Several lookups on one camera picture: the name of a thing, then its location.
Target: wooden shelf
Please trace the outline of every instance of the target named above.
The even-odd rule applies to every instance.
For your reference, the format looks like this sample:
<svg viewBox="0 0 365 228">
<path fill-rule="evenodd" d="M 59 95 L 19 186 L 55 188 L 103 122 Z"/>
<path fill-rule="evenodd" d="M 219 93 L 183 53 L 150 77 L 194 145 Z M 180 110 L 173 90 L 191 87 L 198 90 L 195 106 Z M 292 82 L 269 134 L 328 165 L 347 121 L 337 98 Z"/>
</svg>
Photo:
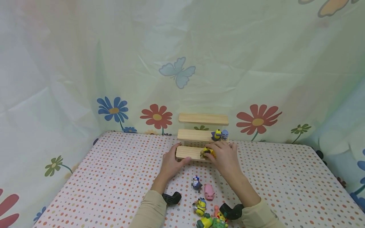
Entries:
<svg viewBox="0 0 365 228">
<path fill-rule="evenodd" d="M 179 159 L 191 157 L 193 161 L 211 162 L 208 158 L 200 157 L 200 151 L 202 149 L 200 147 L 178 146 L 176 149 L 176 157 Z"/>
<path fill-rule="evenodd" d="M 204 142 L 204 143 L 214 142 L 211 138 L 212 138 L 211 131 L 179 129 L 179 131 L 177 132 L 177 139 L 180 141 Z"/>
<path fill-rule="evenodd" d="M 201 113 L 180 113 L 179 122 L 193 123 L 193 124 L 207 124 L 228 126 L 228 116 L 215 114 L 201 114 Z"/>
</svg>

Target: polka dot mattress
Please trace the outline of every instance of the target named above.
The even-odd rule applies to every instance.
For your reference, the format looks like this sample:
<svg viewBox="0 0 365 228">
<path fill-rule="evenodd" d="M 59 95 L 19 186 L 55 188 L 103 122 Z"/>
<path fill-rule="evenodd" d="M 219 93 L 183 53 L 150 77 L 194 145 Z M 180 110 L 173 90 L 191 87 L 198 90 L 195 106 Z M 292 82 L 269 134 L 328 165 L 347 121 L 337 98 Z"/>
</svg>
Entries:
<svg viewBox="0 0 365 228">
<path fill-rule="evenodd" d="M 174 136 L 104 133 L 33 228 L 127 228 L 157 176 Z M 302 145 L 235 141 L 241 169 L 286 227 L 365 227 L 361 209 L 312 148 Z M 211 184 L 207 212 L 224 202 L 239 203 L 210 163 L 191 162 L 169 182 L 165 193 L 181 193 L 169 206 L 162 227 L 196 227 L 192 204 L 204 197 L 191 187 L 193 175 Z M 244 227 L 240 220 L 229 227 Z"/>
</svg>

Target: left hand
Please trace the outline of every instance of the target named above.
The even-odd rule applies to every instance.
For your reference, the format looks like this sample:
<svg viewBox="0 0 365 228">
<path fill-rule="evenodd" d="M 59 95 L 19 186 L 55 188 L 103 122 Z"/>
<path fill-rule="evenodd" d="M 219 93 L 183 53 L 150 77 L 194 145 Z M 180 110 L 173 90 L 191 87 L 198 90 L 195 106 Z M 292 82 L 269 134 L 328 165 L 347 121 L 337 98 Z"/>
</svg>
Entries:
<svg viewBox="0 0 365 228">
<path fill-rule="evenodd" d="M 187 157 L 180 162 L 177 162 L 175 152 L 178 146 L 181 146 L 181 143 L 176 143 L 171 147 L 169 152 L 163 155 L 160 173 L 153 181 L 151 190 L 157 191 L 160 194 L 164 193 L 169 180 L 175 176 L 184 165 L 189 164 L 191 161 L 191 157 Z"/>
<path fill-rule="evenodd" d="M 175 153 L 178 146 L 181 146 L 181 143 L 176 143 L 175 145 L 173 145 L 170 151 L 165 153 L 162 157 L 163 160 L 159 175 L 167 178 L 168 180 L 175 176 L 184 165 L 189 164 L 189 162 L 191 161 L 191 157 L 187 157 L 180 162 L 177 162 Z"/>
</svg>

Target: green flower print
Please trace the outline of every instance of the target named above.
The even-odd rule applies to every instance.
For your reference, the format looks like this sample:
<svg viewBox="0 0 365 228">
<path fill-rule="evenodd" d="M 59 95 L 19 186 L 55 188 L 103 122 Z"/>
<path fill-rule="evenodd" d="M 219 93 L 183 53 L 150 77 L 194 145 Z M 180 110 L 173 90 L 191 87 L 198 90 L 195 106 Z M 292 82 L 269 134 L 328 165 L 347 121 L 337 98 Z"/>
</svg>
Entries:
<svg viewBox="0 0 365 228">
<path fill-rule="evenodd" d="M 208 130 L 209 130 L 209 128 L 205 128 L 205 126 L 204 126 L 204 125 L 201 125 L 201 126 L 200 126 L 200 128 L 198 128 L 198 127 L 194 127 L 194 129 L 195 129 L 195 130 L 200 130 L 200 131 L 208 131 Z"/>
<path fill-rule="evenodd" d="M 45 173 L 45 177 L 47 177 L 47 176 L 52 177 L 54 175 L 54 171 L 55 170 L 59 171 L 61 169 L 61 166 L 67 168 L 71 173 L 73 173 L 72 170 L 68 166 L 62 164 L 62 160 L 63 160 L 63 158 L 61 158 L 61 155 L 58 156 L 58 158 L 52 158 L 51 159 L 52 164 L 46 165 L 46 167 L 45 167 L 46 169 L 48 169 Z"/>
<path fill-rule="evenodd" d="M 292 144 L 294 144 L 302 134 L 308 132 L 310 128 L 311 126 L 309 126 L 308 124 L 304 124 L 303 126 L 298 125 L 298 127 L 292 129 L 291 133 L 294 133 L 296 135 L 299 134 L 298 137 L 292 142 Z"/>
</svg>

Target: beige sleeve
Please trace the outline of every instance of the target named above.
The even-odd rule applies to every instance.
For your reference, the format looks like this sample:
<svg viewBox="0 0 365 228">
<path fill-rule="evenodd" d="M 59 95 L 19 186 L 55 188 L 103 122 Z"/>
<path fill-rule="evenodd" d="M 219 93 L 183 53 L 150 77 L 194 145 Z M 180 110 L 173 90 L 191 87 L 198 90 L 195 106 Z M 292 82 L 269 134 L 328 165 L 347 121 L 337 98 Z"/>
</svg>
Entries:
<svg viewBox="0 0 365 228">
<path fill-rule="evenodd" d="M 242 221 L 246 228 L 285 228 L 263 199 L 255 206 L 242 209 Z"/>
<path fill-rule="evenodd" d="M 159 228 L 164 222 L 166 202 L 162 195 L 150 190 L 146 193 L 129 228 Z"/>
</svg>

